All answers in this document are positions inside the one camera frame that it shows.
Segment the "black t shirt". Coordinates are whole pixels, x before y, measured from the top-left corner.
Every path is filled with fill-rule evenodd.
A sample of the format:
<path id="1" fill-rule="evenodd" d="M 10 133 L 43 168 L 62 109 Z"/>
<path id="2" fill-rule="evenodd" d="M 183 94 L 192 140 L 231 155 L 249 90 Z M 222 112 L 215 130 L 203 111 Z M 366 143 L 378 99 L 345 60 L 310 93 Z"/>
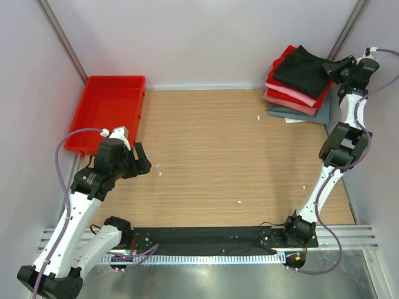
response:
<path id="1" fill-rule="evenodd" d="M 308 52 L 302 45 L 287 54 L 272 78 L 312 98 L 319 98 L 331 83 L 323 64 L 328 60 Z"/>

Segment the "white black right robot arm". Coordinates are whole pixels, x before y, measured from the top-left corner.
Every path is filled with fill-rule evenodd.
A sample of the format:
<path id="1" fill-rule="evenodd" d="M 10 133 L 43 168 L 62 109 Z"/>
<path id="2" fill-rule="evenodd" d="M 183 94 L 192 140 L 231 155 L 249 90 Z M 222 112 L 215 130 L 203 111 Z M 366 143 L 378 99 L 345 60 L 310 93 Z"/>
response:
<path id="1" fill-rule="evenodd" d="M 331 81 L 340 86 L 337 95 L 342 116 L 320 150 L 322 167 L 313 190 L 281 230 L 281 239 L 289 247 L 302 247 L 315 239 L 320 212 L 331 191 L 368 153 L 372 135 L 365 127 L 364 108 L 368 83 L 380 66 L 377 51 L 377 47 L 369 47 L 361 58 L 349 56 L 323 65 Z"/>

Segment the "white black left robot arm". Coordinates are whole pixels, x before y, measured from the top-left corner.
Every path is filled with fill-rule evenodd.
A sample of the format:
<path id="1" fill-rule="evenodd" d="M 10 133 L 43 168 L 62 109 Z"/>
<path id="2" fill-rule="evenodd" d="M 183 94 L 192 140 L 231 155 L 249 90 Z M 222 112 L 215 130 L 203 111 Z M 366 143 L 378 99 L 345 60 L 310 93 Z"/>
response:
<path id="1" fill-rule="evenodd" d="M 77 298 L 86 276 L 113 248 L 126 249 L 133 241 L 129 221 L 109 217 L 83 246 L 80 241 L 97 209 L 119 179 L 150 172 L 141 143 L 131 145 L 128 130 L 94 129 L 103 136 L 94 165 L 77 171 L 70 187 L 62 184 L 65 209 L 42 253 L 32 265 L 22 266 L 17 279 L 33 298 Z"/>

